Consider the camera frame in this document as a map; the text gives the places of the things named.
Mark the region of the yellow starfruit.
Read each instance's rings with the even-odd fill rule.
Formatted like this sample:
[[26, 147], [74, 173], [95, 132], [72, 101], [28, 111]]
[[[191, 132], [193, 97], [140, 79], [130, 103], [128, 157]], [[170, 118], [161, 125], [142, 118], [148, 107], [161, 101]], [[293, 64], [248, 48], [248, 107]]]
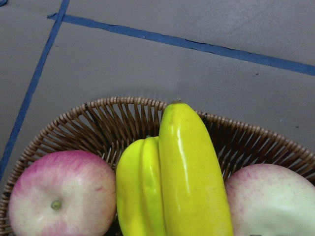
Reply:
[[125, 236], [164, 236], [158, 137], [130, 144], [116, 168], [118, 221]]

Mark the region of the yellow banana basket back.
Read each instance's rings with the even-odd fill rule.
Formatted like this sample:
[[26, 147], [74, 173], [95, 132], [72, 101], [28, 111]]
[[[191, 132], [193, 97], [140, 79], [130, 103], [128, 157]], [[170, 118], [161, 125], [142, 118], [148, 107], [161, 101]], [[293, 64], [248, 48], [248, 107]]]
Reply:
[[159, 129], [164, 219], [169, 236], [231, 236], [220, 165], [207, 128], [185, 103], [172, 103]]

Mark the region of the pink apple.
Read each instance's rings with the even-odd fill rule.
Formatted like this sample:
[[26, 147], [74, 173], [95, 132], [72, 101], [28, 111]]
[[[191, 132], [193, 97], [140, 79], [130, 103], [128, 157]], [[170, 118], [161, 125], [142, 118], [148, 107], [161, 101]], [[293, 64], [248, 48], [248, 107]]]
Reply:
[[26, 168], [11, 192], [17, 236], [102, 236], [116, 214], [115, 174], [80, 150], [48, 154]]

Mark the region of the brown wicker basket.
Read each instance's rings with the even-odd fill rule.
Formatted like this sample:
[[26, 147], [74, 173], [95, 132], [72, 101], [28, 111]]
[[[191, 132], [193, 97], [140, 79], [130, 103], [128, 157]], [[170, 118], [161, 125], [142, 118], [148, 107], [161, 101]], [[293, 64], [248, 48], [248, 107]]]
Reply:
[[[13, 235], [8, 204], [23, 171], [42, 156], [62, 150], [86, 150], [115, 167], [132, 141], [156, 136], [166, 103], [141, 97], [110, 97], [84, 103], [59, 115], [34, 137], [15, 162], [0, 193], [0, 233]], [[198, 113], [210, 134], [223, 178], [242, 167], [272, 163], [315, 180], [315, 155], [297, 142], [268, 129]]]

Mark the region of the pale peach apple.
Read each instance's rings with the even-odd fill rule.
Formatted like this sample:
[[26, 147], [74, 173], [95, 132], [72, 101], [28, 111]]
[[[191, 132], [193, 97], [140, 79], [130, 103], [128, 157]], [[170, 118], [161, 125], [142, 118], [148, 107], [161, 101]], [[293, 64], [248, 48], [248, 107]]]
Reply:
[[288, 168], [244, 167], [225, 181], [236, 236], [313, 236], [315, 187]]

